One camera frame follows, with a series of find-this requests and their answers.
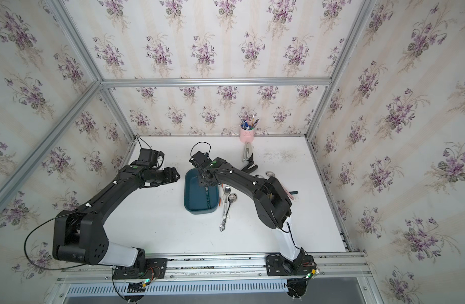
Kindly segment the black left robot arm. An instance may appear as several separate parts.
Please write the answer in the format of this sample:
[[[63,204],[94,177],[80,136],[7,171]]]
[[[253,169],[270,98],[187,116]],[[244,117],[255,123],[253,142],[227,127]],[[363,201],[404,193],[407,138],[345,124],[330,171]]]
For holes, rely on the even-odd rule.
[[[109,241],[104,225],[111,213],[134,191],[177,182],[176,168],[163,170],[142,165],[126,165],[114,180],[74,211],[62,211],[53,233],[53,258],[84,265],[148,268],[145,251]]]

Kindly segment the small silver spoon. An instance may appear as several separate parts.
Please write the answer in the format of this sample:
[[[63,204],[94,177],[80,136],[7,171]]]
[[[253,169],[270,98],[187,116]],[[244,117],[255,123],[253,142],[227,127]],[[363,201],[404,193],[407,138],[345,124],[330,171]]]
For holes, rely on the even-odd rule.
[[[222,219],[225,219],[227,217],[227,210],[229,207],[229,202],[228,202],[228,197],[231,193],[231,187],[230,186],[224,186],[223,187],[223,197],[222,197],[222,203],[223,203],[223,212],[222,212]]]

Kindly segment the silver spoon teal handle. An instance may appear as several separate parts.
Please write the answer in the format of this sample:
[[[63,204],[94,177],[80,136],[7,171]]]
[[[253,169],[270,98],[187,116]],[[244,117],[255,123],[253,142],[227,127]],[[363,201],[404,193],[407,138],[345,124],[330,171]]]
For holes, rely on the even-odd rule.
[[[206,197],[206,201],[207,201],[207,209],[211,209],[211,204],[210,204],[210,193],[209,193],[209,189],[208,189],[208,186],[205,186],[205,197]]]

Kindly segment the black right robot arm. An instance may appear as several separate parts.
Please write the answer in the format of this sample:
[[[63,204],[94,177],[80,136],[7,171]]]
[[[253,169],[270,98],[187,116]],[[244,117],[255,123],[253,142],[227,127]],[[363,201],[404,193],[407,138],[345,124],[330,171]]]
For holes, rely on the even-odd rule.
[[[290,263],[300,262],[305,252],[296,244],[291,231],[292,202],[288,192],[275,177],[265,179],[254,176],[222,158],[211,160],[200,152],[189,161],[198,171],[202,186],[224,184],[251,198],[260,221],[275,231],[281,257]]]

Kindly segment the pink pen holder cup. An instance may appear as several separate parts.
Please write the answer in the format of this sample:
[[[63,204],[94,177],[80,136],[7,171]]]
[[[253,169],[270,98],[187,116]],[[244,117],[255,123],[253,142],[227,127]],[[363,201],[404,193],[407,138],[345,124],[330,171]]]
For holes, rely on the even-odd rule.
[[[255,138],[255,131],[253,129],[248,130],[248,129],[240,129],[239,132],[239,140],[242,143],[252,143]]]

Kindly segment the pens in cup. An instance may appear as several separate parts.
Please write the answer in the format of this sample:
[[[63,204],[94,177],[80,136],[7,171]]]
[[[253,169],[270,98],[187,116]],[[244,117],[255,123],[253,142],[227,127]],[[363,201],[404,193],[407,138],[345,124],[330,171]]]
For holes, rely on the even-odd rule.
[[[260,119],[256,120],[246,120],[241,117],[241,123],[240,123],[240,128],[242,130],[254,130],[256,126],[258,125]]]

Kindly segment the black stapler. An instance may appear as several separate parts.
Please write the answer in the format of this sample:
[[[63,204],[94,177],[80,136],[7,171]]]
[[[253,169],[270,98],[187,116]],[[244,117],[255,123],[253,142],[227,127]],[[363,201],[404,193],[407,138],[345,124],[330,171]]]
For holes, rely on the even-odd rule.
[[[258,169],[258,165],[254,162],[254,154],[251,154],[247,161],[247,164],[241,170],[247,174],[251,174]]]

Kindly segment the teal plastic storage box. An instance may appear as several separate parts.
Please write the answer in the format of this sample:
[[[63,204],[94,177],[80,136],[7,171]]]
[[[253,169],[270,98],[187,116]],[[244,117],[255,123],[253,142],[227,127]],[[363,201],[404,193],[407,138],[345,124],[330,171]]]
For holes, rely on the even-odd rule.
[[[184,208],[193,215],[214,212],[220,200],[218,186],[208,186],[211,209],[207,209],[205,187],[199,185],[198,171],[193,168],[187,171],[184,184]]]

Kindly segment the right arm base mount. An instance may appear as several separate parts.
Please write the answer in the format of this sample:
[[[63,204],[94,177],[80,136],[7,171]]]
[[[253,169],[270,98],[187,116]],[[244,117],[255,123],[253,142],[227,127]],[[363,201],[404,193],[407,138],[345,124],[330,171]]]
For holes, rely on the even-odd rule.
[[[290,261],[280,254],[270,254],[265,257],[268,276],[308,276],[317,273],[317,264],[313,256],[301,250],[299,255]]]

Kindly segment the large silver spoon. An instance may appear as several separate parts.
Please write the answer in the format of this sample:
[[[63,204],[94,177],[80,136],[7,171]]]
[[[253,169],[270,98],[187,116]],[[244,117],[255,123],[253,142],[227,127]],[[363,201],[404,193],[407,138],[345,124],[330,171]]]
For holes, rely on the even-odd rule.
[[[236,193],[231,193],[226,200],[226,210],[225,213],[222,216],[222,221],[221,225],[219,227],[220,232],[223,232],[226,228],[226,222],[229,216],[229,212],[231,209],[232,204],[237,200],[237,194]]]

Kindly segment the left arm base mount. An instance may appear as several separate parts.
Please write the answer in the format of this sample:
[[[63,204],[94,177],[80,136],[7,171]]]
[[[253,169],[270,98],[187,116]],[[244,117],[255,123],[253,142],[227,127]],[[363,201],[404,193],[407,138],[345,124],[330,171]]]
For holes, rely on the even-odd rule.
[[[163,279],[168,261],[166,258],[147,258],[143,269],[116,266],[112,278],[114,280]]]

